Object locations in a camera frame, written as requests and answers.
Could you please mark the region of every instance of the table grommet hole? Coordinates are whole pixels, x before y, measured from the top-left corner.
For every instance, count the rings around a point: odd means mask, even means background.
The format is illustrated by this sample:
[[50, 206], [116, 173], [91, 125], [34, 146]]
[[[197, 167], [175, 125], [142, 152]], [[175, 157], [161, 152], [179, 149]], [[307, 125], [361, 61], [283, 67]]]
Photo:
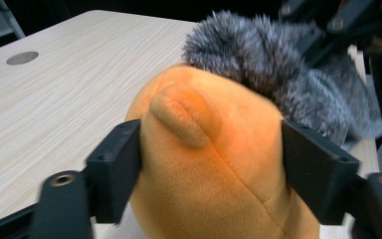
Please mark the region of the table grommet hole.
[[24, 52], [8, 58], [6, 64], [10, 66], [22, 65], [35, 60], [38, 56], [38, 52]]

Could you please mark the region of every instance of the table surface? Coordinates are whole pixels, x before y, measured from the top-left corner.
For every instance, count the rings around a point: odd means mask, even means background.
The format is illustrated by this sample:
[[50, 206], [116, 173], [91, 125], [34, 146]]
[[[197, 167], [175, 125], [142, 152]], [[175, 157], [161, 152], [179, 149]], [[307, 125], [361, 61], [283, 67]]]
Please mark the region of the table surface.
[[[138, 90], [181, 62], [194, 26], [91, 11], [0, 48], [0, 218], [35, 203], [48, 176], [82, 170], [89, 153], [123, 122]], [[29, 51], [38, 58], [6, 63]], [[361, 174], [378, 170], [373, 140], [359, 142], [351, 153], [363, 161]], [[96, 237], [142, 237], [132, 235], [139, 229], [130, 208], [124, 220], [117, 228], [96, 225]], [[322, 227], [321, 238], [345, 238], [346, 231]]]

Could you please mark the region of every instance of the wood grain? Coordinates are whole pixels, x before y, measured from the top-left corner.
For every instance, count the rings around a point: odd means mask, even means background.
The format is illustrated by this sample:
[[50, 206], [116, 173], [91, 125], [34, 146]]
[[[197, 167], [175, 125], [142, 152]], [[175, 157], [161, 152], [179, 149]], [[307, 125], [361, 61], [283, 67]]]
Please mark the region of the wood grain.
[[[92, 11], [0, 48], [0, 218], [36, 202], [46, 177], [82, 170], [89, 153], [123, 121], [137, 91], [181, 62], [193, 26]], [[27, 51], [39, 57], [6, 64]], [[371, 142], [354, 149], [366, 170], [378, 169]], [[113, 230], [95, 227], [98, 238], [115, 237]], [[343, 238], [334, 236], [339, 230], [325, 230], [323, 238]]]

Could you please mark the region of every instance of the black metal frame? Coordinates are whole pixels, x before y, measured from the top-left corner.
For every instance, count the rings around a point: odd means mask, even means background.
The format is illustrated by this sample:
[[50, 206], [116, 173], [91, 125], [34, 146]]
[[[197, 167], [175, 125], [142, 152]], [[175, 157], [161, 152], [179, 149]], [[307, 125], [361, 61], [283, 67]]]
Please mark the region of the black metal frame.
[[[382, 173], [356, 174], [359, 161], [303, 124], [282, 125], [286, 180], [324, 225], [353, 215], [353, 238], [382, 238]], [[39, 202], [0, 220], [0, 238], [93, 238], [90, 218], [118, 224], [140, 168], [139, 120], [124, 122], [86, 159], [82, 172], [43, 183]]]
[[[309, 22], [318, 20], [322, 31], [306, 34], [297, 45], [308, 67], [315, 68], [331, 53], [346, 51], [351, 45], [365, 52], [373, 36], [382, 37], [382, 0], [349, 0], [337, 11], [338, 0], [288, 0], [282, 5], [279, 17], [283, 21]], [[382, 117], [382, 54], [369, 59], [369, 70], [374, 82]], [[377, 148], [382, 136], [376, 139]]]

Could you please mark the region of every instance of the orange plush toy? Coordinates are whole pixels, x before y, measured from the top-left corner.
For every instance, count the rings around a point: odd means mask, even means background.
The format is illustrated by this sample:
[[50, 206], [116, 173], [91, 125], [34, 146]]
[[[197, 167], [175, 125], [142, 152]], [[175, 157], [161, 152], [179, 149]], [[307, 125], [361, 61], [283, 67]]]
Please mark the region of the orange plush toy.
[[142, 169], [130, 198], [148, 238], [318, 238], [286, 183], [281, 120], [229, 79], [173, 66], [139, 92]]

